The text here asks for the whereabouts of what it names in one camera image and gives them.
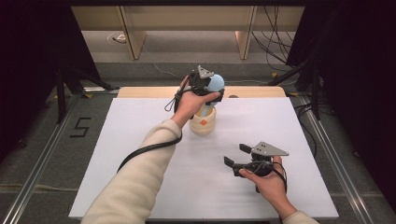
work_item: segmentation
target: floor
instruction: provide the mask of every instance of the floor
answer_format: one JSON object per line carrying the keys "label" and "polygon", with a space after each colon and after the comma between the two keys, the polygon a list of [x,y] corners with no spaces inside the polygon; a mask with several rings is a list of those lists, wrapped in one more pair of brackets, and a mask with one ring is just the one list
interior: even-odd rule
{"label": "floor", "polygon": [[[267,59],[267,54],[254,39],[248,58],[241,60],[232,32],[149,32],[145,47],[135,61],[130,59],[129,51],[122,43],[122,32],[83,34],[102,80],[114,86],[176,85],[199,64],[224,76],[226,85],[263,85],[283,74],[281,70],[289,69],[272,56]],[[268,46],[263,34],[255,35]],[[285,45],[291,44],[287,34],[281,34],[281,39]],[[280,49],[277,44],[270,45],[270,50],[282,58],[283,50]],[[296,78],[292,77],[280,86],[285,92],[294,94]],[[85,87],[96,88],[89,81],[82,83]],[[304,105],[309,101],[307,94],[298,92],[290,100],[294,106]],[[56,124],[58,114],[54,92],[23,139],[26,146],[16,148],[0,164],[0,217],[5,220],[8,210],[13,208],[11,205],[20,205],[11,210],[19,212],[14,214],[15,221],[8,223],[79,223],[69,218],[68,212],[111,100],[117,95],[102,91],[90,92],[83,97],[66,95],[70,111],[67,122],[62,127]],[[308,144],[313,153],[316,151],[318,168],[340,217],[319,222],[396,223],[395,213],[359,157],[352,153],[353,146],[347,134],[323,96],[320,98],[320,117],[321,120],[316,121],[308,111],[301,115],[301,122],[306,127],[302,126]],[[89,130],[84,137],[71,137],[82,134],[81,130],[75,129],[78,121]],[[39,161],[42,161],[40,167],[37,166]],[[24,199],[20,197],[22,192],[26,192]]]}

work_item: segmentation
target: cream sweater sleeve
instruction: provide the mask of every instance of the cream sweater sleeve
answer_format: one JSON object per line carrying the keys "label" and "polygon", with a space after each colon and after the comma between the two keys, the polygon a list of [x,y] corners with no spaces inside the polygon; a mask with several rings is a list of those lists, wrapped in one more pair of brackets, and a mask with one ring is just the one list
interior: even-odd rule
{"label": "cream sweater sleeve", "polygon": [[312,217],[301,211],[297,211],[283,220],[283,224],[318,224]]}
{"label": "cream sweater sleeve", "polygon": [[[180,128],[169,119],[154,127],[140,147],[172,141],[180,135]],[[97,196],[81,223],[144,224],[175,148],[155,149],[128,161]]]}

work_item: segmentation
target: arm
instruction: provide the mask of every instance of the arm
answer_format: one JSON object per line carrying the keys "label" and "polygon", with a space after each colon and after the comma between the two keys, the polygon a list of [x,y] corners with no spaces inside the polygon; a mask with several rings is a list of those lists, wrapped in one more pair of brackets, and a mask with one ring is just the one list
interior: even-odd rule
{"label": "arm", "polygon": [[[283,174],[283,170],[279,165],[282,164],[282,159],[275,156],[273,162],[274,167]],[[274,172],[263,177],[254,175],[245,169],[241,169],[239,173],[256,184],[262,197],[275,208],[280,218],[283,220],[283,223],[317,223],[313,218],[309,217],[305,213],[297,211],[297,209],[291,204],[286,195],[282,179]]]}
{"label": "arm", "polygon": [[[180,137],[182,127],[201,105],[218,96],[185,92],[175,115],[155,126],[141,147]],[[145,223],[175,149],[175,145],[155,149],[128,161],[94,200],[82,223]]]}

